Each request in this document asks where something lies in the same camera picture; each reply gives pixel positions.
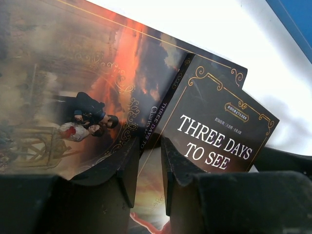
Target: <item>blue edge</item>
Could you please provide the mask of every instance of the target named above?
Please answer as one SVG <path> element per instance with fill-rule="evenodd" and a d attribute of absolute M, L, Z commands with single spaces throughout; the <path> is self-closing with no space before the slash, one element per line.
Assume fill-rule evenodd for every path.
<path fill-rule="evenodd" d="M 288 30 L 290 35 L 296 41 L 296 43 L 298 44 L 300 49 L 306 55 L 308 60 L 312 63 L 312 48 L 311 48 L 311 45 L 309 44 L 307 39 L 303 36 L 304 33 L 300 31 L 300 27 L 298 25 L 296 25 L 295 20 L 291 18 L 291 15 L 286 10 L 287 8 L 285 7 L 285 5 L 283 5 L 283 3 L 280 0 L 266 0 L 266 1 L 269 4 L 269 6 L 272 8 L 272 10 L 275 12 L 275 14 L 279 18 L 279 20 L 283 23 L 285 28 Z M 312 23 L 309 20 L 309 17 L 306 18 L 305 22 L 308 23 L 308 24 Z"/>

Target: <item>man in black suit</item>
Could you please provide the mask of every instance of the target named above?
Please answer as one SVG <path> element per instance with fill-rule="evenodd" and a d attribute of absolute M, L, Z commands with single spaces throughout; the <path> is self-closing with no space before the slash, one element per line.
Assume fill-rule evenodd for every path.
<path fill-rule="evenodd" d="M 88 129 L 94 124 L 103 124 L 113 129 L 118 125 L 118 117 L 108 115 L 103 111 L 105 104 L 92 99 L 84 92 L 79 92 L 76 97 L 53 96 L 55 99 L 49 104 L 49 109 L 54 113 L 54 121 L 58 125 L 76 122 Z"/>

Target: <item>dark hair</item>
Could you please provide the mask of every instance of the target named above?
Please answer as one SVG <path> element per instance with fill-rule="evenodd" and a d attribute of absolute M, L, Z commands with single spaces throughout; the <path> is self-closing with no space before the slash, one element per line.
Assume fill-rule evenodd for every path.
<path fill-rule="evenodd" d="M 109 121 L 112 122 L 112 125 L 110 127 L 107 127 L 107 128 L 115 128 L 119 123 L 118 117 L 113 116 L 113 115 L 107 115 L 107 116 L 110 117 Z"/>
<path fill-rule="evenodd" d="M 103 134 L 104 134 L 104 127 L 103 127 L 103 125 L 102 124 L 96 124 L 96 125 L 99 126 L 99 129 L 95 133 L 93 133 L 92 135 L 94 137 L 101 137 L 101 136 L 103 136 Z"/>

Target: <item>person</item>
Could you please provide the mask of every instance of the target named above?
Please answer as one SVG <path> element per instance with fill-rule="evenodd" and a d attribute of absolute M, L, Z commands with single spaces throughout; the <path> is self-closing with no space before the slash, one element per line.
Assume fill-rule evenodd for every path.
<path fill-rule="evenodd" d="M 104 134 L 104 128 L 101 124 L 91 125 L 87 130 L 77 123 L 68 122 L 61 125 L 58 130 L 61 138 L 75 142 L 80 142 L 89 135 L 101 137 Z"/>
<path fill-rule="evenodd" d="M 170 225 L 170 220 L 162 227 L 161 230 L 158 230 L 155 228 L 151 223 L 140 219 L 136 213 L 131 212 L 130 213 L 131 219 L 138 223 L 139 225 L 145 227 L 151 234 L 171 234 L 171 225 Z"/>
<path fill-rule="evenodd" d="M 101 123 L 109 129 L 115 128 L 118 117 L 104 112 L 105 104 L 91 98 L 84 92 L 77 93 L 76 97 L 56 96 L 54 101 L 48 104 L 48 109 L 56 116 L 53 122 L 62 125 L 67 122 L 76 122 L 85 129 Z"/>

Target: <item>couple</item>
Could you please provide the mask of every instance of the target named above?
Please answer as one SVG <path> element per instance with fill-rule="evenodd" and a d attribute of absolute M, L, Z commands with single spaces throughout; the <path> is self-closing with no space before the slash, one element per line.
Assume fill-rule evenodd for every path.
<path fill-rule="evenodd" d="M 101 137 L 104 126 L 113 129 L 118 118 L 103 111 L 105 104 L 92 99 L 84 92 L 76 97 L 54 96 L 49 109 L 56 115 L 53 122 L 60 125 L 61 138 L 80 142 L 89 135 Z"/>

